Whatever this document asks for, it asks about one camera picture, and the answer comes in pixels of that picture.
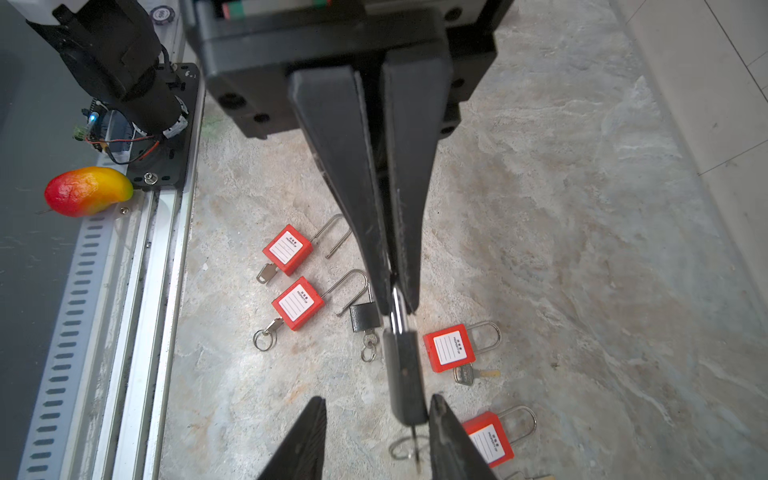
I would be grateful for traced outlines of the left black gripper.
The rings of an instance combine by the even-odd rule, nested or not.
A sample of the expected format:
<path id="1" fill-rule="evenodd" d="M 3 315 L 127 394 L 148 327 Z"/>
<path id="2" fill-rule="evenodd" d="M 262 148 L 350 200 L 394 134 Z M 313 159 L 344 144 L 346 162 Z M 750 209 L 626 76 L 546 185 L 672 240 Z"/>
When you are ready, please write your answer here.
<path id="1" fill-rule="evenodd" d="M 407 311 L 418 309 L 423 218 L 437 143 L 440 134 L 448 137 L 458 127 L 460 103 L 471 98 L 495 60 L 494 33 L 512 5 L 180 4 L 185 35 L 202 63 L 208 91 L 243 135 L 265 140 L 300 124 L 355 236 L 382 315 L 391 310 L 390 268 Z M 421 44 L 431 41 L 448 47 Z M 359 75 L 375 83 L 383 60 L 387 238 Z"/>

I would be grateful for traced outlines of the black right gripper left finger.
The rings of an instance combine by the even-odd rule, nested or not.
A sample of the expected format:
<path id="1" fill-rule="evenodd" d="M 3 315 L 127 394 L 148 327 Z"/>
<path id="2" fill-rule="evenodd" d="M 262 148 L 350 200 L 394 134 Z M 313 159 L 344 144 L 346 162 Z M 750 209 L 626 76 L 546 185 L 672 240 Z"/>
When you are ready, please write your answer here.
<path id="1" fill-rule="evenodd" d="M 326 401 L 312 397 L 258 480 L 322 478 L 327 432 Z"/>

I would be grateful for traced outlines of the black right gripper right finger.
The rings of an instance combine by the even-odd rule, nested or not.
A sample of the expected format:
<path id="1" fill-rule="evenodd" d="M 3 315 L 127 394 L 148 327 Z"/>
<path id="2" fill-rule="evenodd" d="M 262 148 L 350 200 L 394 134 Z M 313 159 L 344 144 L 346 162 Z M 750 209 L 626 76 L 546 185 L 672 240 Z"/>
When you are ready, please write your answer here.
<path id="1" fill-rule="evenodd" d="M 445 398 L 433 394 L 429 407 L 430 464 L 435 480 L 496 480 Z"/>

